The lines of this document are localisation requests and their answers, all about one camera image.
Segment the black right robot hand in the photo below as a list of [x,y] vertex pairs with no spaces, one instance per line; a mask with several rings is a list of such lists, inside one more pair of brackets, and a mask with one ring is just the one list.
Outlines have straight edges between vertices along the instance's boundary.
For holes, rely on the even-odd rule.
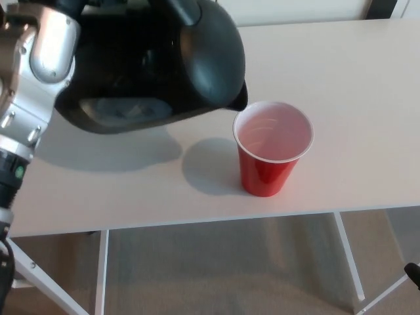
[[418,290],[420,290],[420,266],[413,262],[409,262],[407,265],[405,265],[404,272],[408,278],[417,286]]

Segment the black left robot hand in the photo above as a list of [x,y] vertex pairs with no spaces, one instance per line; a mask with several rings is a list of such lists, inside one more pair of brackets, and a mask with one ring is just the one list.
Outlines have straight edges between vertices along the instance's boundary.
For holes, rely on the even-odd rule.
[[68,16],[82,14],[122,14],[151,7],[149,1],[52,1],[52,7]]

